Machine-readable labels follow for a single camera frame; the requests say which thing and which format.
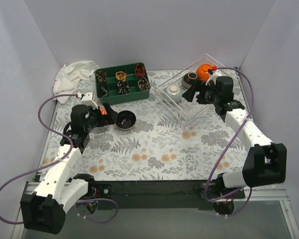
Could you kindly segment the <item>olive brown bowl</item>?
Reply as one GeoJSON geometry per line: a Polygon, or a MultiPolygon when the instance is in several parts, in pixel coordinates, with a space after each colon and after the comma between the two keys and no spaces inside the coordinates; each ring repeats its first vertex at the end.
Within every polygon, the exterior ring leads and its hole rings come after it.
{"type": "Polygon", "coordinates": [[[134,127],[136,123],[136,115],[131,111],[121,111],[118,113],[117,120],[116,120],[116,126],[120,130],[130,130],[134,127]]]}

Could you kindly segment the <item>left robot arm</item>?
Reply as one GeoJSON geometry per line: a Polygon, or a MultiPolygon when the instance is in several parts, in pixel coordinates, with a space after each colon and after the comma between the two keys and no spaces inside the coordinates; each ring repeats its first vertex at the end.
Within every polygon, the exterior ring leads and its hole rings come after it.
{"type": "Polygon", "coordinates": [[[65,186],[69,175],[81,158],[96,127],[116,123],[118,113],[108,103],[103,107],[76,105],[71,121],[62,132],[58,154],[39,185],[20,201],[24,227],[44,233],[58,234],[64,226],[66,213],[77,203],[95,203],[97,189],[89,174],[78,174],[65,186]]]}

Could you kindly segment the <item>white orange floral bowl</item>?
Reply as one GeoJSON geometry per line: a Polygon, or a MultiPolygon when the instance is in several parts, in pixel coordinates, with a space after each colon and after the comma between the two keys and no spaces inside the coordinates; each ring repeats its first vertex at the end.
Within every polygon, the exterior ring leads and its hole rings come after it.
{"type": "Polygon", "coordinates": [[[105,108],[99,107],[98,108],[98,112],[99,112],[99,115],[102,115],[102,116],[106,116],[107,115],[107,111],[106,111],[105,108]]]}

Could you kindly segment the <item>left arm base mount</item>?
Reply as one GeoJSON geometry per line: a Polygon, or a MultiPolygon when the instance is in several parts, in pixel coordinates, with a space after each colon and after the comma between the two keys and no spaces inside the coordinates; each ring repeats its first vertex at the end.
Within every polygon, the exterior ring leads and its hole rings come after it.
{"type": "MultiPolygon", "coordinates": [[[[91,190],[87,192],[84,196],[82,196],[79,201],[82,200],[90,200],[90,199],[98,199],[98,198],[110,198],[111,196],[112,186],[110,184],[96,184],[92,186],[91,190]]],[[[78,212],[83,213],[85,215],[92,215],[96,212],[98,208],[99,201],[93,201],[83,204],[76,204],[76,209],[78,212]]]]}

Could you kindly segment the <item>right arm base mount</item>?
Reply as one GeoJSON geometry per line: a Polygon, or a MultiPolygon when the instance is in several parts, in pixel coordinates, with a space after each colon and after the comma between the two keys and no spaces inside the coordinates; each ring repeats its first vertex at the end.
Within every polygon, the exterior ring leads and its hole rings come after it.
{"type": "Polygon", "coordinates": [[[215,183],[210,183],[208,189],[206,190],[206,184],[196,184],[193,186],[194,193],[196,195],[209,203],[209,200],[222,197],[221,200],[210,202],[213,210],[217,216],[230,216],[234,213],[235,210],[235,199],[245,199],[246,194],[243,189],[233,193],[235,188],[226,188],[221,189],[215,183]]]}

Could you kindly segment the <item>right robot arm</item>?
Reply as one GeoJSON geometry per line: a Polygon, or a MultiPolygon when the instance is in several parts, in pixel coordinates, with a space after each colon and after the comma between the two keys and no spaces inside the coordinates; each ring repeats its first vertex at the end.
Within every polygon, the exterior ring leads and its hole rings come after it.
{"type": "Polygon", "coordinates": [[[250,119],[243,104],[234,99],[233,79],[219,76],[215,81],[194,80],[183,93],[183,98],[194,98],[202,105],[211,104],[222,120],[235,131],[235,136],[247,150],[241,170],[222,173],[212,181],[216,194],[229,197],[235,189],[284,183],[286,179],[287,149],[266,137],[250,119]]]}

